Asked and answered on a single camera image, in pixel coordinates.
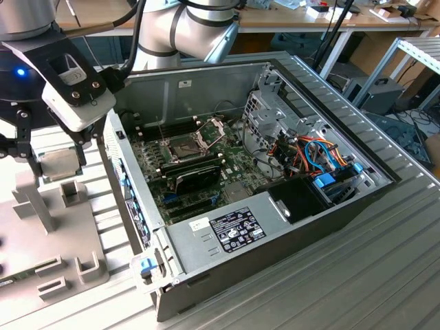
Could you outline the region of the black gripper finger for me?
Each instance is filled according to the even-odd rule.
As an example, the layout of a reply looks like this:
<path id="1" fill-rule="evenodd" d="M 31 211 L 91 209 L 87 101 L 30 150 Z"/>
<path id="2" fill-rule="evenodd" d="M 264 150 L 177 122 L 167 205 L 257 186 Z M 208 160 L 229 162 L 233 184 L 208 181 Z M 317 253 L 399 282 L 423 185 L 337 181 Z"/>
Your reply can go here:
<path id="1" fill-rule="evenodd" d="M 71 131 L 70 129 L 68 129 L 67 126 L 59 118 L 56 119 L 56 122 L 60 126 L 60 128 L 73 140 L 79 164 L 80 166 L 85 166 L 87 164 L 87 160 L 85 158 L 84 149 L 93 139 L 102 139 L 102 134 L 104 131 L 104 118 L 97 120 L 96 122 L 87 126 L 85 129 L 79 132 Z"/>
<path id="2" fill-rule="evenodd" d="M 1 134 L 1 159 L 7 156 L 16 161 L 29 164 L 35 177 L 41 176 L 41 164 L 35 157 L 30 144 L 32 115 L 26 109 L 16 110 L 16 137 L 8 138 Z"/>

